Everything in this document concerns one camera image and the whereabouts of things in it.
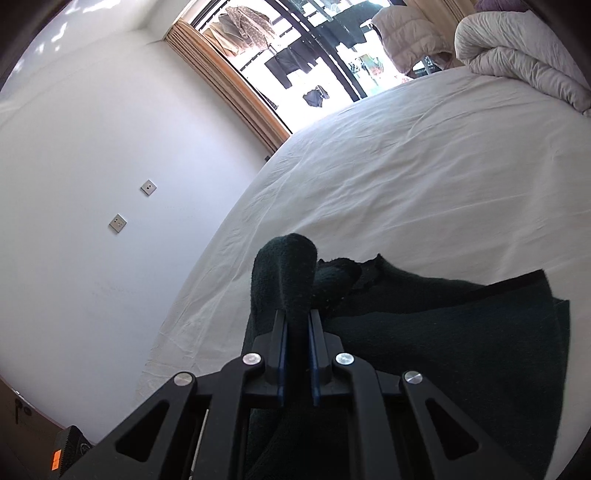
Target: dark green towel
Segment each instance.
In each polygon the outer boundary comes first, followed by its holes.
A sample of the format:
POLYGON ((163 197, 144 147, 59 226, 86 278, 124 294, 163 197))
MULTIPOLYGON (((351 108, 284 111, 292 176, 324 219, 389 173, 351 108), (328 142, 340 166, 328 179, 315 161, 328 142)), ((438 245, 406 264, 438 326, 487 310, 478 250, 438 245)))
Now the dark green towel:
POLYGON ((569 303, 552 298, 542 271, 482 286, 419 277, 381 256, 317 263, 314 245, 296 234, 267 243, 253 267, 243 351, 284 309, 297 394, 283 411, 252 413, 246 478, 349 477, 346 416, 314 409, 304 375, 311 308, 320 310, 325 331, 374 368, 423 373, 543 478, 560 421, 569 303))

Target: pillow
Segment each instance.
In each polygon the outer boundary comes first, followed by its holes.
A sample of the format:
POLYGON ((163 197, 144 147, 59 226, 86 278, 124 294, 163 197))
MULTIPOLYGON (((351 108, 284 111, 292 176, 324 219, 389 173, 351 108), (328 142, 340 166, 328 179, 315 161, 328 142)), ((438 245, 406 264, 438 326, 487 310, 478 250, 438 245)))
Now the pillow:
POLYGON ((522 0, 478 0, 477 12, 527 12, 529 7, 522 0))

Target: bed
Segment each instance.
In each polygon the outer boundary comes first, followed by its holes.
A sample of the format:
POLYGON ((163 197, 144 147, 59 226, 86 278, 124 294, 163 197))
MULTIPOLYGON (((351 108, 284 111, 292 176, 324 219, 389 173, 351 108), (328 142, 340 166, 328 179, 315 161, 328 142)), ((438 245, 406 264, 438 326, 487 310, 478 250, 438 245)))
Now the bed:
POLYGON ((590 159, 591 119, 526 83, 465 67, 296 133, 191 272, 137 401, 179 370, 207 374, 239 355, 252 264, 278 235, 307 236, 326 260, 381 253, 419 275, 482 284, 543 268, 553 294, 571 300, 564 408, 547 473, 556 478, 591 424, 590 159))

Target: white wall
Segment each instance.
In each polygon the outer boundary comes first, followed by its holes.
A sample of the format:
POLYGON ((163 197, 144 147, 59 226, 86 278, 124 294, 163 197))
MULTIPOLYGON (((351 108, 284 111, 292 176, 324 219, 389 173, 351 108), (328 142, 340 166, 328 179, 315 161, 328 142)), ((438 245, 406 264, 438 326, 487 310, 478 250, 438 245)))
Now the white wall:
POLYGON ((9 97, 51 62, 95 41, 136 30, 151 19, 157 1, 161 0, 70 1, 29 45, 2 88, 0 99, 9 97))
POLYGON ((131 411, 160 324, 267 154, 151 41, 95 43, 0 103, 0 374, 91 440, 131 411))

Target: orange label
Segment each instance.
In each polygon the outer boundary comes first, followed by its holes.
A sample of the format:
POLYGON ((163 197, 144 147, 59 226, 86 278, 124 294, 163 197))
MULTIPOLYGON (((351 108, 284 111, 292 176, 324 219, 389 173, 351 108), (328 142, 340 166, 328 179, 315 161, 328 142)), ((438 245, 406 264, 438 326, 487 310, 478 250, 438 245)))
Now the orange label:
POLYGON ((53 454, 53 464, 51 466, 51 470, 57 470, 60 466, 60 457, 61 457, 61 450, 58 450, 56 453, 53 454))

